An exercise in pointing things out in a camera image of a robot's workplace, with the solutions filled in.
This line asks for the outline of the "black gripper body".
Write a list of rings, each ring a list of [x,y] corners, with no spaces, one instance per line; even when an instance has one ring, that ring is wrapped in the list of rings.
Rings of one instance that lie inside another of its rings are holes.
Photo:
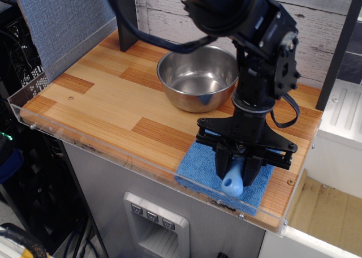
[[[267,164],[288,170],[298,146],[274,132],[266,122],[270,109],[236,107],[228,118],[200,118],[196,141],[212,147],[226,144],[234,150],[234,157],[261,157]]]

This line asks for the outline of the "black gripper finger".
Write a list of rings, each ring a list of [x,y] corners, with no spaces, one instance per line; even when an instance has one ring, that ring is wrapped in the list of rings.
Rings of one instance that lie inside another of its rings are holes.
[[[217,175],[223,179],[230,169],[234,150],[226,144],[218,143],[215,149],[215,165]]]
[[[244,187],[251,186],[260,172],[262,166],[266,166],[267,161],[261,157],[246,157],[243,166],[243,184]]]

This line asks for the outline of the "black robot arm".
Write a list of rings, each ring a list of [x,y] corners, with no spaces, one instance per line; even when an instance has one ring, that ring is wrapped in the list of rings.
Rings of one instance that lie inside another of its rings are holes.
[[[184,0],[198,29],[211,37],[232,39],[239,81],[232,95],[234,114],[201,118],[197,141],[215,151],[216,173],[225,178],[232,160],[243,158],[243,184],[250,186],[260,169],[289,169],[297,146],[267,124],[276,101],[299,106],[289,92],[297,88],[298,30],[296,22],[275,0]]]

